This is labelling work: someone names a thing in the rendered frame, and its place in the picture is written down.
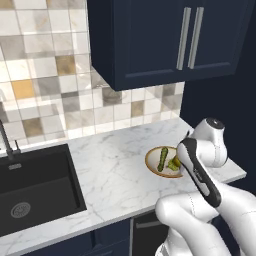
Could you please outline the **tan rimmed white bowl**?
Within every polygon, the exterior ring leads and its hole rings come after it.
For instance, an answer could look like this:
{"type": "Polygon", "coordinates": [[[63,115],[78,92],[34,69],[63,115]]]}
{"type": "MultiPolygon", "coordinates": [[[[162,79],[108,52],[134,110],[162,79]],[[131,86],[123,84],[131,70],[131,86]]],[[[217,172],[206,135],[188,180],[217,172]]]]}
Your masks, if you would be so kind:
{"type": "Polygon", "coordinates": [[[145,164],[147,168],[158,176],[162,176],[165,178],[180,178],[182,176],[180,168],[173,170],[168,167],[169,161],[172,160],[176,155],[176,149],[171,146],[167,146],[168,154],[165,159],[163,170],[161,172],[158,171],[158,165],[160,162],[162,149],[163,146],[158,146],[147,152],[145,156],[145,164]]]}

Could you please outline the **green squash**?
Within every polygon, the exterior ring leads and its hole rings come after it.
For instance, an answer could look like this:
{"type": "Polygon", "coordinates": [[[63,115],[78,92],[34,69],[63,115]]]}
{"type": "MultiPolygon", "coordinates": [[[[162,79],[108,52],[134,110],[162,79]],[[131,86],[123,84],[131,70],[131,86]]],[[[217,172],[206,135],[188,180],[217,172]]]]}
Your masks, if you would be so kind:
{"type": "Polygon", "coordinates": [[[168,155],[168,148],[167,147],[163,147],[162,150],[161,150],[161,153],[160,153],[160,160],[159,160],[159,164],[157,166],[157,170],[159,172],[162,172],[163,169],[165,168],[165,162],[166,162],[166,158],[167,158],[167,155],[168,155]]]}

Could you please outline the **navy fridge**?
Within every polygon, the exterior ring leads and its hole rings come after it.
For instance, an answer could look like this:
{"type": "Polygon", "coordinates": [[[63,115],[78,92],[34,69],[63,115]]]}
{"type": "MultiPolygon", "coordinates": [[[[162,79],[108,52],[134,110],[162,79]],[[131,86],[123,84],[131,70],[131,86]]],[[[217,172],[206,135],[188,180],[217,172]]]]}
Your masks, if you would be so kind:
{"type": "Polygon", "coordinates": [[[247,172],[233,185],[256,195],[256,5],[236,72],[187,82],[180,117],[192,127],[206,117],[224,123],[228,156],[247,172]]]}

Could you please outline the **black sink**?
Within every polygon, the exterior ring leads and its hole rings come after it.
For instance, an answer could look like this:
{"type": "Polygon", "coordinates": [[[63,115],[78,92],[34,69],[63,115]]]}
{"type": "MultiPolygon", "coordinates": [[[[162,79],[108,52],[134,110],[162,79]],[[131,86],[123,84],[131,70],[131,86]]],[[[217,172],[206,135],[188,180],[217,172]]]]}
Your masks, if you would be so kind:
{"type": "Polygon", "coordinates": [[[0,237],[85,209],[66,144],[0,158],[0,237]]]}

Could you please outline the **black dishwasher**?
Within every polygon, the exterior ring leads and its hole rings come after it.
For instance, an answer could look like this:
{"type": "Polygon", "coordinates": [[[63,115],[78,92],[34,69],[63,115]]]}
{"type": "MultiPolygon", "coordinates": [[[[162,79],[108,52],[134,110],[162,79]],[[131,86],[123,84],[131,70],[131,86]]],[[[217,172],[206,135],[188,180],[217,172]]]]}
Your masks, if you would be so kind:
{"type": "Polygon", "coordinates": [[[168,227],[162,223],[151,228],[135,228],[136,222],[145,223],[151,221],[159,221],[154,210],[133,218],[132,256],[155,256],[156,250],[165,241],[168,227]]]}

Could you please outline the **navy base cupboard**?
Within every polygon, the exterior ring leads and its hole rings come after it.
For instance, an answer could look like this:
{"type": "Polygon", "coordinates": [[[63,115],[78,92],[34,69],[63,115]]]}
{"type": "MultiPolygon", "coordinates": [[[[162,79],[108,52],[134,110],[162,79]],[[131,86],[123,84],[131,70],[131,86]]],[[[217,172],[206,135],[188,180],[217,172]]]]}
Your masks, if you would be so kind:
{"type": "Polygon", "coordinates": [[[22,256],[129,256],[129,239],[126,219],[22,256]]]}

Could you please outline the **black tap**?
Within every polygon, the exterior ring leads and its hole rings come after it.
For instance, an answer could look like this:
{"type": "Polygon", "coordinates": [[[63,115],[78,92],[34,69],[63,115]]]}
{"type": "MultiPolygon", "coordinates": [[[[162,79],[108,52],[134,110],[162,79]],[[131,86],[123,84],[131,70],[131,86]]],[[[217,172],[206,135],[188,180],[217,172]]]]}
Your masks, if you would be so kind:
{"type": "Polygon", "coordinates": [[[3,142],[5,144],[7,156],[9,158],[9,160],[12,161],[14,159],[15,155],[21,153],[21,150],[20,150],[20,148],[18,146],[18,143],[15,143],[15,145],[16,145],[16,149],[15,150],[13,150],[12,147],[10,146],[10,143],[9,143],[9,140],[8,140],[8,137],[7,137],[7,134],[5,132],[5,128],[4,128],[4,125],[3,125],[1,119],[0,119],[0,134],[1,134],[3,142]]]}

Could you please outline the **navy wall cupboard door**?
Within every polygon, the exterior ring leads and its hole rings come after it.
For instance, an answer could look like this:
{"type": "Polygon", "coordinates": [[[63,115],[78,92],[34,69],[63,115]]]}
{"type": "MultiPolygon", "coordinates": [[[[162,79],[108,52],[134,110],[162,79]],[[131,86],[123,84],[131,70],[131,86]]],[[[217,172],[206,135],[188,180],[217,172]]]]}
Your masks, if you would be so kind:
{"type": "Polygon", "coordinates": [[[188,80],[235,72],[256,0],[199,0],[204,7],[194,69],[188,80]]]}
{"type": "Polygon", "coordinates": [[[177,63],[182,26],[194,6],[195,0],[115,0],[114,90],[181,79],[177,63]]]}

